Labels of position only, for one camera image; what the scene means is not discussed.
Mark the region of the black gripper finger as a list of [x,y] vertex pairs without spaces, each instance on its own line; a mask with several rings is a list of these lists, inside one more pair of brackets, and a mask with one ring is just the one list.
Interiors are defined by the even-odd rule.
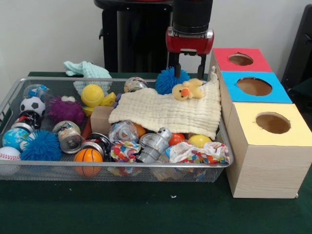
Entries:
[[201,62],[200,62],[200,65],[198,66],[197,78],[203,79],[204,74],[205,74],[205,64],[206,64],[207,55],[203,54],[203,55],[198,55],[198,56],[201,58]]
[[173,54],[173,65],[175,69],[175,77],[180,77],[180,74],[181,74],[181,65],[179,63],[179,55],[180,53]]

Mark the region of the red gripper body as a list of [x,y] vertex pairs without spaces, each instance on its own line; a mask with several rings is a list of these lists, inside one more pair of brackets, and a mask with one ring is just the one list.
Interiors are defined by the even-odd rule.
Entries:
[[203,34],[182,34],[168,27],[166,47],[170,53],[207,55],[212,50],[214,31],[209,29]]

